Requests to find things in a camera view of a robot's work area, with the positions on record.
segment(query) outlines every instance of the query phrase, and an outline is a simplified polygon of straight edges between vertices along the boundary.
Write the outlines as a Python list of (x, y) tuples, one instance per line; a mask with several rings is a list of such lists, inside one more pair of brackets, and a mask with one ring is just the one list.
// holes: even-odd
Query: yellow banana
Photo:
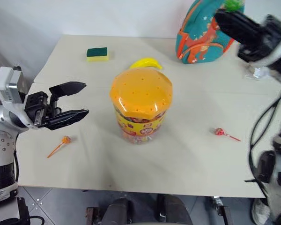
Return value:
[(159, 62), (156, 59), (153, 59), (153, 58), (143, 58), (143, 59), (137, 60), (136, 62), (134, 62), (130, 66), (130, 69), (137, 68), (137, 67), (156, 67), (156, 68), (159, 68), (159, 69), (163, 68), (159, 64)]

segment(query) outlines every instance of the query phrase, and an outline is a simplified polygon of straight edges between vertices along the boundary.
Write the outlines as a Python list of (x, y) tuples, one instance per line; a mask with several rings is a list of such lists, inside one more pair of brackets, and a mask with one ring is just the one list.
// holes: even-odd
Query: tiled floor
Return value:
[[(153, 213), (156, 194), (19, 187), (19, 196), (25, 198), (30, 215), (42, 216), (46, 225), (84, 225), (87, 207), (106, 209), (108, 204), (120, 197), (126, 197), (134, 203), (134, 222), (156, 222)], [(194, 225), (224, 225), (222, 217), (212, 208), (209, 198), (185, 195), (179, 195), (179, 198), (186, 205)], [(253, 225), (250, 220), (252, 199), (222, 200), (230, 207), (235, 225)], [(0, 220), (16, 216), (15, 200), (0, 204)], [(39, 225), (40, 221), (33, 219), (31, 224)]]

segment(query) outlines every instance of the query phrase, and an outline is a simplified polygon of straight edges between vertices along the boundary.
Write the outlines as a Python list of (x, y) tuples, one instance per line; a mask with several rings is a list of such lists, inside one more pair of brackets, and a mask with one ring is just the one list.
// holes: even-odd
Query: orange lid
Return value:
[(172, 102), (172, 83), (151, 68), (133, 68), (115, 77), (110, 97), (125, 117), (151, 120)]

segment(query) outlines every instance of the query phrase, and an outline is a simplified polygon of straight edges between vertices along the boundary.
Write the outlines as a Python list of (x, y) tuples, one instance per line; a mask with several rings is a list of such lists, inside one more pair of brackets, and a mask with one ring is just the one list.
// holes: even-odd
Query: wall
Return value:
[[(0, 0), (0, 55), (32, 81), (61, 34), (175, 38), (194, 0)], [(257, 21), (281, 0), (247, 0)]]

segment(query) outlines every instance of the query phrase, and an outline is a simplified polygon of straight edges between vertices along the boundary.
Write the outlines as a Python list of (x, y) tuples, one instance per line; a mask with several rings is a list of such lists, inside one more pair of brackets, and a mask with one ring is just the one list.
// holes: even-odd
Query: backpack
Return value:
[(176, 55), (185, 64), (211, 62), (221, 57), (233, 39), (220, 31), (214, 14), (225, 0), (195, 0), (177, 34)]

